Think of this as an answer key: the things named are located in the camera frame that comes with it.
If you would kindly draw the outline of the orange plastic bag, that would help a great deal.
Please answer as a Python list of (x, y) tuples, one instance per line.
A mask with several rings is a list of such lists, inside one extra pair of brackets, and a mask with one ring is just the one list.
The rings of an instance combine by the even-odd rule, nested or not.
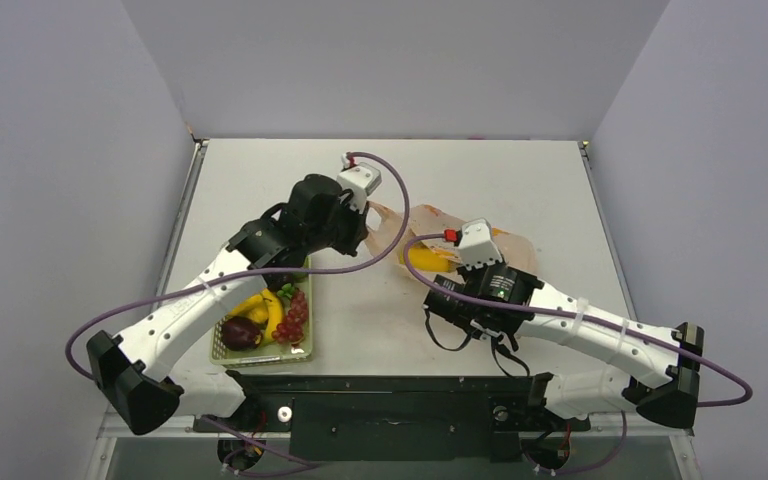
[[(368, 229), (368, 236), (364, 243), (370, 254), (377, 256), (384, 251), (398, 233), (403, 222), (403, 214), (376, 202), (370, 204), (369, 213), (378, 216), (379, 224)], [(397, 265), (400, 273), (408, 275), (409, 272), (404, 266), (403, 259), (403, 248), (407, 240), (419, 235), (440, 233), (446, 229), (458, 229), (464, 223), (463, 219), (450, 215), (432, 205), (417, 205), (410, 210), (408, 226), (402, 238), (397, 242), (396, 247), (387, 255), (387, 258)], [(492, 231), (495, 243), (510, 266), (532, 275), (539, 273), (537, 252), (529, 239), (496, 227)], [(454, 248), (442, 240), (424, 240), (412, 246), (411, 249), (432, 250), (436, 254), (448, 258), (455, 263), (456, 269), (461, 266), (455, 261)], [(432, 279), (436, 274), (441, 274), (453, 280), (457, 278), (456, 270), (449, 273), (418, 271), (428, 279)]]

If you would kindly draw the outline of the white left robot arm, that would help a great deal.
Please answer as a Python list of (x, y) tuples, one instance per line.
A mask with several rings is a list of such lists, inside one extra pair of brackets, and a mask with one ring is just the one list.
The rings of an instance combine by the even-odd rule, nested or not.
[(235, 430), (255, 423), (258, 402), (228, 376), (198, 388), (175, 365), (222, 317), (302, 267), (310, 254), (331, 248), (355, 256), (367, 235), (368, 198), (380, 183), (380, 174), (361, 167), (335, 178), (307, 175), (287, 201), (246, 222), (182, 298), (117, 334), (100, 331), (87, 341), (92, 379), (133, 434), (158, 429), (184, 400)]

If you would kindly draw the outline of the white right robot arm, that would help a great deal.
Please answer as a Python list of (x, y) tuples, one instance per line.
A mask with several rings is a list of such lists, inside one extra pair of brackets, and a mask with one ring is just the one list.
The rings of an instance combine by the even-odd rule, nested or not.
[(423, 308), (487, 339), (494, 351), (516, 348), (524, 338), (549, 341), (598, 361), (603, 367), (574, 375), (540, 375), (524, 400), (526, 418), (548, 427), (559, 418), (635, 411), (655, 424), (689, 429), (699, 406), (704, 330), (684, 322), (675, 328), (638, 323), (570, 297), (536, 276), (496, 264), (457, 270), (460, 281), (434, 278)]

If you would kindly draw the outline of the small green fake grapes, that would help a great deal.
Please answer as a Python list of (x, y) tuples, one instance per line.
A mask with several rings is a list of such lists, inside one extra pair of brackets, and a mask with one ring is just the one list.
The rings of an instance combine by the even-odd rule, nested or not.
[(279, 298), (291, 301), (297, 292), (297, 288), (293, 283), (286, 283), (281, 286), (276, 292), (276, 296)]

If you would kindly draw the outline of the yellow fake bananas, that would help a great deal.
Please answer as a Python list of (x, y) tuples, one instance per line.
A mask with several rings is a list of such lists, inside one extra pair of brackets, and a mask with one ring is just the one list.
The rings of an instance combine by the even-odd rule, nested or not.
[(282, 301), (269, 289), (263, 289), (236, 306), (224, 318), (226, 323), (242, 326), (245, 321), (259, 329), (254, 345), (257, 348), (274, 342), (272, 333), (284, 319)]

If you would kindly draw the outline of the red fake grapes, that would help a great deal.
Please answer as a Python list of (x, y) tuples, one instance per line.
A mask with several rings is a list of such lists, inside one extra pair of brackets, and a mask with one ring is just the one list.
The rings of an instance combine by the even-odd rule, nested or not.
[(296, 290), (289, 298), (282, 320), (269, 334), (270, 338), (279, 344), (298, 346), (305, 338), (309, 315), (309, 302), (305, 292)]

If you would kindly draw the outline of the dark red fake fruit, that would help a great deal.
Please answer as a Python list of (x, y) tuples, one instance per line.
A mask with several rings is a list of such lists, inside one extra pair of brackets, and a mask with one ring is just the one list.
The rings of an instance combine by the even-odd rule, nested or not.
[(235, 316), (221, 325), (220, 341), (230, 351), (254, 350), (263, 341), (263, 331), (249, 318)]

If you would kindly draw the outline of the green plastic basket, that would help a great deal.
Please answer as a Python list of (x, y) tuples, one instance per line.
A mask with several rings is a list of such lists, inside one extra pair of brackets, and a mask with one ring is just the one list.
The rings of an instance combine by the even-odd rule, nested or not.
[[(279, 344), (273, 342), (260, 346), (254, 350), (235, 352), (228, 350), (220, 341), (220, 327), (225, 322), (225, 315), (213, 328), (212, 346), (209, 353), (210, 361), (218, 366), (228, 369), (237, 369), (256, 364), (271, 364), (307, 359), (313, 350), (313, 311), (312, 311), (312, 280), (305, 274), (291, 274), (285, 278), (286, 283), (293, 283), (297, 290), (305, 292), (310, 308), (309, 320), (305, 327), (305, 338), (298, 346)], [(289, 301), (279, 298), (284, 309)]]

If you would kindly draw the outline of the aluminium table frame rail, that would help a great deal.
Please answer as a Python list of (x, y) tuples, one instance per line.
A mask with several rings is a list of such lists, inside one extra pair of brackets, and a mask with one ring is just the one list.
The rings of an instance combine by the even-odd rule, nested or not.
[(167, 242), (166, 250), (164, 252), (163, 261), (157, 278), (153, 297), (163, 295), (167, 292), (171, 273), (174, 268), (175, 259), (177, 257), (177, 252), (183, 235), (183, 230), (189, 215), (193, 195), (199, 181), (204, 159), (209, 148), (209, 143), (209, 139), (201, 139), (195, 143), (191, 163), (185, 178), (183, 190), (179, 198), (177, 210), (175, 212), (174, 221)]

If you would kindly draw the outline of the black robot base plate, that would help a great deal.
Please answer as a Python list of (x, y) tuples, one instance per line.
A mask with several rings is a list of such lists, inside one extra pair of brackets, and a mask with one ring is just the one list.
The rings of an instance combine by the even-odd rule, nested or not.
[(545, 406), (548, 377), (232, 374), (245, 399), (221, 423), (271, 434), (304, 460), (516, 461), (523, 446), (587, 432)]

